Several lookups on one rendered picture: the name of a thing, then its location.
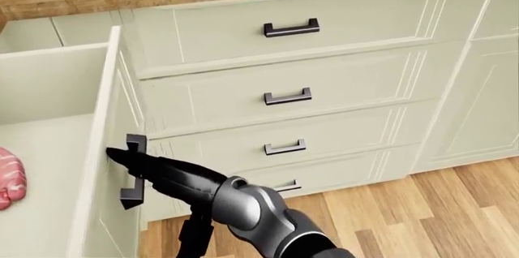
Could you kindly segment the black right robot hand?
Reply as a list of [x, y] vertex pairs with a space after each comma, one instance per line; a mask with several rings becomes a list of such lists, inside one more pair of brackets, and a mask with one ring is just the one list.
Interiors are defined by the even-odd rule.
[[212, 203], [227, 177], [190, 162], [131, 150], [107, 148], [106, 154], [125, 166], [129, 174], [148, 180], [159, 193], [191, 206], [190, 218], [183, 222], [178, 237], [181, 245], [176, 258], [203, 257], [214, 229]]

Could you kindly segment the large pale green drawer front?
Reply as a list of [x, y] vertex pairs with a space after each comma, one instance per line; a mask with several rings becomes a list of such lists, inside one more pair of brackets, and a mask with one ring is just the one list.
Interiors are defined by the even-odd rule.
[[[123, 11], [140, 77], [151, 79], [224, 62], [286, 58], [324, 49], [413, 41], [455, 41], [470, 32], [461, 0], [236, 0]], [[274, 28], [320, 31], [267, 38]]]

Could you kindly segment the pink raw meat piece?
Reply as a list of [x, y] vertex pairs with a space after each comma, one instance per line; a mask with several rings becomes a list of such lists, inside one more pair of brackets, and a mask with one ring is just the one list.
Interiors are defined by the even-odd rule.
[[22, 161], [0, 148], [0, 211], [8, 209], [27, 194], [27, 178]]

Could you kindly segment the pale green cabinet body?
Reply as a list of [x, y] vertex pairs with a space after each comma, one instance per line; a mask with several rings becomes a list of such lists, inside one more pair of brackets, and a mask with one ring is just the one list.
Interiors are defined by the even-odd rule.
[[[403, 105], [417, 101], [432, 101], [435, 106], [431, 111], [427, 127], [414, 158], [413, 165], [408, 174], [413, 172], [414, 165], [421, 154], [422, 147], [431, 132], [437, 119], [441, 106], [453, 84], [454, 76], [459, 71], [463, 58], [465, 57], [470, 43], [485, 39], [517, 36], [517, 23], [519, 21], [519, 0], [461, 0], [460, 7], [469, 11], [471, 23], [470, 32], [455, 41], [413, 41], [407, 43], [394, 43], [387, 45], [373, 45], [361, 48], [334, 48], [324, 49], [312, 53], [291, 54], [286, 58], [263, 58], [251, 62], [224, 62], [220, 65], [210, 65], [200, 70], [184, 71], [178, 75], [166, 75], [144, 79], [140, 77], [136, 69], [136, 57], [131, 50], [131, 43], [127, 39], [127, 29], [122, 21], [123, 11], [104, 11], [93, 14], [55, 16], [43, 19], [27, 19], [12, 21], [7, 24], [0, 35], [0, 53], [17, 53], [29, 50], [59, 48], [71, 45], [88, 45], [104, 43], [109, 38], [110, 29], [113, 26], [122, 26], [122, 35], [126, 39], [127, 49], [132, 58], [136, 79], [139, 82], [139, 91], [144, 102], [144, 130], [148, 134], [149, 143], [152, 140], [162, 140], [181, 135], [191, 135], [210, 131], [222, 131], [233, 128], [257, 126], [265, 123], [277, 123], [292, 119], [309, 118], [328, 114], [339, 114], [349, 111], [374, 109], [381, 106]], [[152, 128], [153, 123], [149, 120], [148, 104], [145, 99], [142, 84], [146, 80], [160, 80], [166, 77], [181, 75], [198, 75], [204, 72], [215, 72], [223, 70], [234, 70], [244, 67], [257, 67], [272, 65], [281, 62], [292, 62], [313, 58], [326, 58], [337, 55], [361, 54], [379, 52], [394, 49], [420, 49], [425, 50], [427, 55], [422, 57], [422, 66], [414, 84], [406, 89], [407, 96], [400, 100], [380, 102], [374, 105], [358, 107], [347, 107], [344, 109], [329, 109], [319, 111], [308, 111], [307, 113], [292, 113], [278, 116], [276, 118], [261, 118], [239, 123], [226, 123], [217, 126], [194, 126], [187, 130], [173, 131], [161, 135]]]

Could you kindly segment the pale green cabinet door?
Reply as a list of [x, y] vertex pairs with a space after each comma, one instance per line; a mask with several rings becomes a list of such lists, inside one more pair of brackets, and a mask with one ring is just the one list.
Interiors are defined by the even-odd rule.
[[518, 43], [470, 43], [413, 172], [519, 156]]

